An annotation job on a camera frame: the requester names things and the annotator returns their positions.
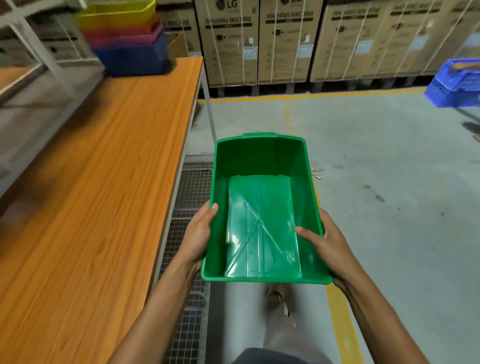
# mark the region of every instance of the lg logo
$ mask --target lg logo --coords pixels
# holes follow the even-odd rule
[[[224,10],[225,6],[227,8],[236,8],[237,7],[237,0],[216,0],[215,2],[216,8],[219,10]]]

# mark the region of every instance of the gray pants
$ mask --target gray pants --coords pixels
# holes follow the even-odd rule
[[[332,364],[323,351],[295,328],[293,319],[284,310],[283,302],[268,302],[264,349],[296,356],[308,364]]]

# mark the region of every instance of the stacked plastic bins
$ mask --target stacked plastic bins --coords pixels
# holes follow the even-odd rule
[[[438,108],[468,108],[479,105],[480,58],[448,60],[425,90]]]
[[[167,41],[156,1],[91,5],[77,16],[86,41],[113,77],[163,74]]]

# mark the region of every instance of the wooden pallet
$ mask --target wooden pallet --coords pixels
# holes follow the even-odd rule
[[[366,90],[389,90],[428,86],[433,76],[412,76],[397,78],[375,78],[349,81],[299,82],[287,84],[270,84],[255,86],[209,87],[210,97],[256,97],[267,95],[293,95],[319,92],[345,92]]]

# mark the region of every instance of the crate handle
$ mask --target crate handle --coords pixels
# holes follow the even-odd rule
[[[276,133],[245,133],[243,138],[256,138],[258,136],[264,136],[268,138],[275,138]]]
[[[468,69],[480,70],[480,62],[454,63],[450,66],[450,68],[452,68],[456,71],[462,71],[462,70],[468,70]]]

